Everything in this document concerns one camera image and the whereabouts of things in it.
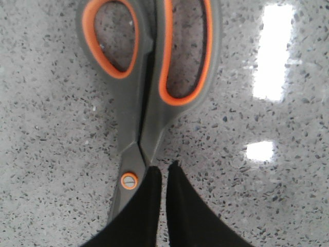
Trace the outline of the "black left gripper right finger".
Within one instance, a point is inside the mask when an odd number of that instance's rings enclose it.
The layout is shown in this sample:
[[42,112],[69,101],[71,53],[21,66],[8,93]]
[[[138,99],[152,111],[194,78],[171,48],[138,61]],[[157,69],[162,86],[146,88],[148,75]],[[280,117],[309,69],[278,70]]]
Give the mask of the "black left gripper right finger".
[[170,246],[251,246],[208,207],[178,161],[169,166],[166,212]]

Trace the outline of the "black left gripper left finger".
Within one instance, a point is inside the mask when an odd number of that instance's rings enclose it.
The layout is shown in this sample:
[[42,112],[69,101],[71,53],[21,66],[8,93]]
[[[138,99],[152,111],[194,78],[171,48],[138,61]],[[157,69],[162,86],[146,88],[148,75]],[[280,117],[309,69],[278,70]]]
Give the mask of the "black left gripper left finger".
[[151,166],[125,208],[84,246],[155,246],[161,201],[161,172]]

